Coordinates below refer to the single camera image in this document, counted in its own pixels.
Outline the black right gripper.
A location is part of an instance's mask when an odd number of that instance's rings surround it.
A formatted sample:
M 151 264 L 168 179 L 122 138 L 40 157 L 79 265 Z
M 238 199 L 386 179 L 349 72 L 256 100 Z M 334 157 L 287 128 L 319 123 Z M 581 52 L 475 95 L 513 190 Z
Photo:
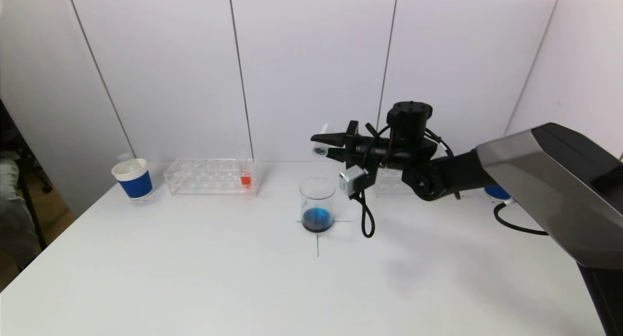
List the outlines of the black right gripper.
M 382 135 L 389 127 L 386 126 L 376 131 L 372 124 L 367 123 L 366 128 L 372 134 L 371 136 L 360 135 L 358 128 L 359 122 L 351 121 L 346 134 L 343 132 L 314 134 L 310 140 L 334 147 L 327 150 L 326 157 L 345 163 L 347 169 L 353 166 L 363 169 L 385 168 L 384 158 L 388 148 L 388 139 L 383 138 Z

